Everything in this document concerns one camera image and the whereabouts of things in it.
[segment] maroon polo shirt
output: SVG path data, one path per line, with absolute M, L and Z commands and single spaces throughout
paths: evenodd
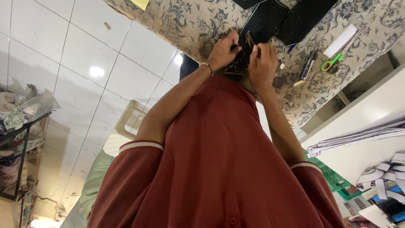
M 254 97 L 214 76 L 170 126 L 164 146 L 121 147 L 88 227 L 344 225 L 321 170 L 309 162 L 288 167 L 260 125 Z

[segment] blue floral pattern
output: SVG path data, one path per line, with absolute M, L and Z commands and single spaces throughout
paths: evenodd
M 232 29 L 240 30 L 254 7 L 243 10 L 231 0 L 150 0 L 145 11 L 130 0 L 104 0 L 107 4 L 137 21 L 197 62 L 203 62 L 214 43 Z M 292 8 L 299 0 L 280 0 Z M 338 0 L 314 29 L 296 48 L 273 37 L 279 63 L 274 87 L 279 102 L 293 127 L 301 127 L 328 100 L 363 72 L 376 58 L 386 53 L 405 31 L 403 0 Z M 339 71 L 328 74 L 320 65 L 328 59 L 323 51 L 350 24 L 363 28 L 341 61 Z M 311 53 L 319 48 L 318 59 L 305 83 L 301 71 Z M 255 94 L 248 79 L 241 85 Z

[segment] blue pen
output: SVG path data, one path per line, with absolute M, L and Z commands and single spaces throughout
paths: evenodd
M 287 54 L 289 54 L 296 46 L 298 43 L 294 44 L 292 47 L 290 47 L 290 49 L 288 49 Z

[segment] scissors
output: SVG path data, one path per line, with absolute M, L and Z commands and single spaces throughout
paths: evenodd
M 356 38 L 357 38 L 357 36 L 360 34 L 360 32 L 361 32 L 361 30 L 362 30 L 363 28 L 361 28 L 358 32 L 357 32 L 357 34 L 352 38 L 352 40 L 345 46 L 345 49 L 343 49 L 343 51 L 342 52 L 339 52 L 332 60 L 328 60 L 328 61 L 325 61 L 324 63 L 322 63 L 322 65 L 321 65 L 321 70 L 322 71 L 327 71 L 327 70 L 329 70 L 329 68 L 336 62 L 336 61 L 340 61 L 340 60 L 342 60 L 343 58 L 344 58 L 344 55 L 343 54 L 345 54 L 346 52 L 347 52 L 347 50 L 351 47 L 351 45 L 353 44 L 353 42 L 356 40 Z

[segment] left hand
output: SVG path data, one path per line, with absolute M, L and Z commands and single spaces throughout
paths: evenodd
M 232 62 L 232 60 L 235 59 L 238 52 L 242 50 L 242 47 L 237 46 L 233 50 L 231 50 L 230 47 L 233 44 L 238 45 L 238 41 L 239 34 L 236 30 L 233 30 L 224 39 L 218 40 L 207 60 L 207 63 L 211 67 L 212 71 L 215 72 L 219 68 L 227 66 L 230 62 Z

